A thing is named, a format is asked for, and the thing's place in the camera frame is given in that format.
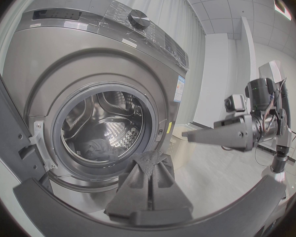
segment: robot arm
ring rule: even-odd
[[[245,92],[250,99],[250,114],[244,114],[244,96],[232,95],[225,100],[229,113],[225,120],[215,122],[214,129],[184,132],[182,136],[189,142],[221,145],[242,152],[276,137],[277,154],[271,167],[280,173],[284,171],[292,141],[285,80],[275,83],[270,78],[259,78],[249,82]]]

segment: gray cloth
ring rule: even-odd
[[[118,160],[126,148],[113,147],[109,140],[95,139],[87,142],[77,144],[77,150],[80,151],[81,156],[87,160]]]
[[[149,179],[152,175],[152,170],[155,165],[162,162],[171,176],[174,178],[174,168],[171,156],[166,155],[160,151],[147,151],[144,153],[133,154],[132,160],[138,163],[141,170],[148,175]]]

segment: washing machine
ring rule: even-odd
[[[40,153],[41,166],[29,163],[37,179],[47,172],[41,183],[51,192],[107,192],[132,154],[166,152],[188,67],[182,48],[139,10],[34,0],[2,77]]]

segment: white wall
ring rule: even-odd
[[[258,67],[272,60],[279,60],[285,76],[288,89],[288,99],[291,111],[291,129],[296,132],[296,60],[272,47],[254,43],[256,63]],[[292,143],[289,156],[296,159],[296,139]]]
[[[205,38],[203,81],[194,121],[209,127],[225,119],[224,99],[232,94],[245,95],[248,82],[259,76],[245,17],[241,18],[241,40],[227,38],[227,34],[208,34]]]
[[[209,127],[219,120],[229,75],[229,42],[227,34],[205,37],[205,63],[202,87],[194,121]]]

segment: laundry basket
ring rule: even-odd
[[[191,158],[195,143],[190,143],[187,137],[182,137],[182,132],[192,131],[194,128],[186,124],[176,125],[173,129],[167,154],[171,156],[174,170],[184,166]]]

